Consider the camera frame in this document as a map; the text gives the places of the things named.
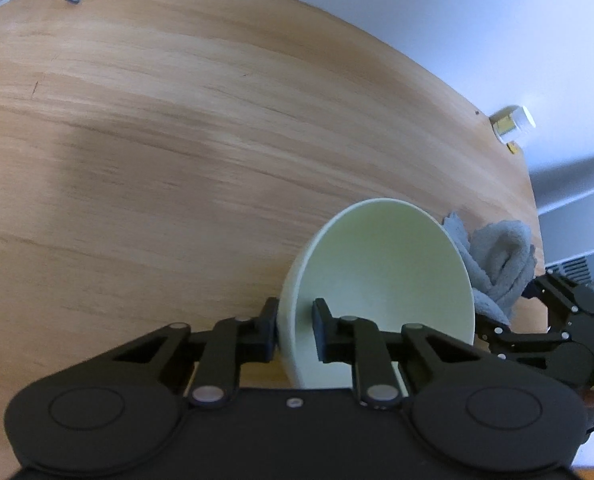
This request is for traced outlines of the small white pill bottle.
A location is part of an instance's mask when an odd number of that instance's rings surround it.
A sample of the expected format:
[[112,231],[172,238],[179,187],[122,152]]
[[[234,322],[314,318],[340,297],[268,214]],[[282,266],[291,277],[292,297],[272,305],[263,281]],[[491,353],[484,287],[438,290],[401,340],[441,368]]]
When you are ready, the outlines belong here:
[[490,117],[490,122],[494,134],[504,144],[517,143],[536,129],[528,108],[521,105],[504,107]]

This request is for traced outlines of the yellow round tape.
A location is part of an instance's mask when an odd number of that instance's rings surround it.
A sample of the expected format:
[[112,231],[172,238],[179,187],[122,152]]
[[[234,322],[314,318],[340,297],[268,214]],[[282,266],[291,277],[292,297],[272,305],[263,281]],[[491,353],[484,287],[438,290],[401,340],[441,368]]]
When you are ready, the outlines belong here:
[[515,143],[509,143],[509,144],[507,144],[506,145],[506,148],[508,148],[508,150],[511,153],[513,153],[513,154],[515,154],[515,153],[517,153],[519,151],[519,148],[518,148],[518,146]]

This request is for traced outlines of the grey pink cleaning cloth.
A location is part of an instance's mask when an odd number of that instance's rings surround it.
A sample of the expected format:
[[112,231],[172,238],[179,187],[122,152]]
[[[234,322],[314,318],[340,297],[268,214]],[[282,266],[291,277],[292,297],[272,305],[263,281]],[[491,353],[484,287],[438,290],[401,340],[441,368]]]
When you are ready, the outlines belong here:
[[526,223],[503,220],[472,233],[451,212],[442,221],[472,285],[475,312],[510,326],[513,307],[536,271],[536,247]]

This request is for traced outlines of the pale green bowl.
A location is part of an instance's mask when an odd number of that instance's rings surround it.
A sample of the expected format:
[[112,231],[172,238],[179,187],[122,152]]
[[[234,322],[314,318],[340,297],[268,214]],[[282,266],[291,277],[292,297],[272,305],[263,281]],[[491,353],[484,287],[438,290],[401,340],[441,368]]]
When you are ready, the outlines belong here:
[[440,224],[403,200],[374,198],[340,211],[291,264],[277,314],[286,374],[299,389],[346,388],[347,364],[319,360],[314,300],[337,318],[368,318],[384,332],[421,323],[472,344],[475,307],[462,257]]

